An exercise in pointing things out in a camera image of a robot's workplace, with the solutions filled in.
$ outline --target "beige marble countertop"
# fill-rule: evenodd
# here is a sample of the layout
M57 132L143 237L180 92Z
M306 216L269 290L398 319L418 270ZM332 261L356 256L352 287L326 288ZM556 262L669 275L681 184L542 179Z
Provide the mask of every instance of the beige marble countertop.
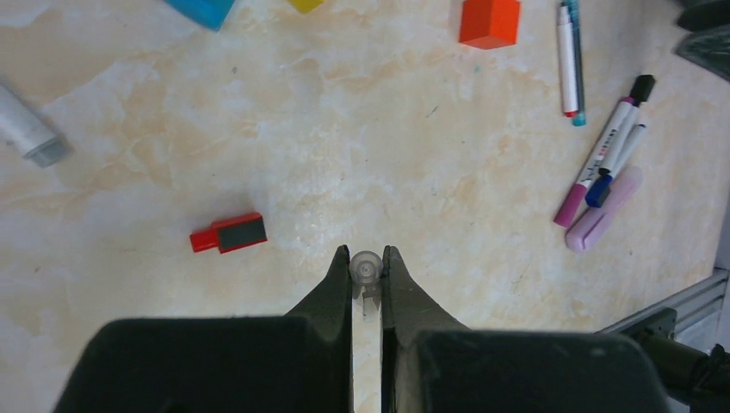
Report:
M494 51L457 43L459 4L239 1L211 33L161 1L2 2L0 74L74 153L40 170L0 151L0 411L48 411L109 320L283 313L342 243L397 245L474 328L598 330L709 275L730 84L672 54L677 6L582 0L574 128L554 2L524 0L518 45ZM573 254L552 218L642 72L659 80L646 183ZM269 242L190 251L191 231L254 210Z

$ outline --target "yellow object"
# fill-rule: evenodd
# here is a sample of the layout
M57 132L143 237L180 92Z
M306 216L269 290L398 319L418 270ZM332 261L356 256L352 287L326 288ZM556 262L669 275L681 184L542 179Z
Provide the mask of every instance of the yellow object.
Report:
M288 0L302 15L319 7L325 0Z

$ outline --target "purple highlighter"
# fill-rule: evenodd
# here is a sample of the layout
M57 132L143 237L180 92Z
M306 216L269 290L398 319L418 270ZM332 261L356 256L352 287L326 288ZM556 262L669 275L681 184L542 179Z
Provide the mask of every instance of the purple highlighter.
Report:
M566 234L566 244L571 251L584 252L593 248L609 229L616 213L644 182L641 168L627 167L611 184L611 193L603 207L591 208Z

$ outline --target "orange block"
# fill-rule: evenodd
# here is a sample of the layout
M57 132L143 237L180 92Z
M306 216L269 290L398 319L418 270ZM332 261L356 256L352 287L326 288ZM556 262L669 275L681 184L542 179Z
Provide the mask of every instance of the orange block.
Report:
M516 44L520 7L517 0L466 0L459 42L479 49Z

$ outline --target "small transparent object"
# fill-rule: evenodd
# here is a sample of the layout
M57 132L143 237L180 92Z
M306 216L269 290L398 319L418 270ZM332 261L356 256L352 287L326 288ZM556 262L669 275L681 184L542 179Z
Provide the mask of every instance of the small transparent object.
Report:
M383 272L383 260L372 251L361 251L350 260L350 276L352 277L352 299L356 307L362 308L366 322L372 323L380 319L380 275Z

